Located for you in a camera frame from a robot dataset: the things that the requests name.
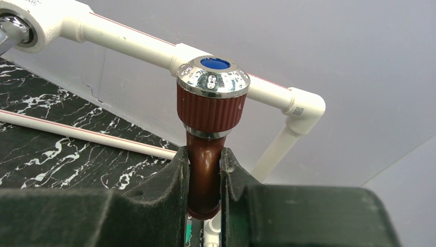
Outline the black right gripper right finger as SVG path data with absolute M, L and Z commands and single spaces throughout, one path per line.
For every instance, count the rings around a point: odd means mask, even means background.
M 400 246 L 377 195 L 359 187 L 266 185 L 221 153 L 222 246 Z

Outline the brown water faucet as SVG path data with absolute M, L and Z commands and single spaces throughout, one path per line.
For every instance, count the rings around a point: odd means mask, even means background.
M 250 77 L 234 62 L 207 55 L 181 65 L 176 82 L 190 165 L 188 214 L 208 220 L 221 208 L 221 151 L 242 117 Z

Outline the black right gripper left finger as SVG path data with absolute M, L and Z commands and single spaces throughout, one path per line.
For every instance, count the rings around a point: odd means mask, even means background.
M 184 246 L 188 153 L 135 188 L 2 189 L 1 246 Z

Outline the white PVC pipe frame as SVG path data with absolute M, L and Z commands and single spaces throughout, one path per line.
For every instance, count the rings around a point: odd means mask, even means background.
M 179 67 L 194 58 L 211 55 L 185 44 L 172 44 L 95 14 L 78 1 L 1 1 L 1 16 L 13 14 L 31 28 L 32 38 L 14 48 L 39 52 L 56 38 L 78 43 L 89 41 L 144 62 L 165 68 L 176 78 Z M 325 112 L 324 99 L 314 93 L 284 88 L 257 76 L 250 77 L 247 98 L 281 110 L 286 125 L 259 159 L 253 176 L 264 180 L 298 139 L 310 132 Z M 218 213 L 205 220 L 204 244 L 221 243 L 220 230 L 212 226 Z

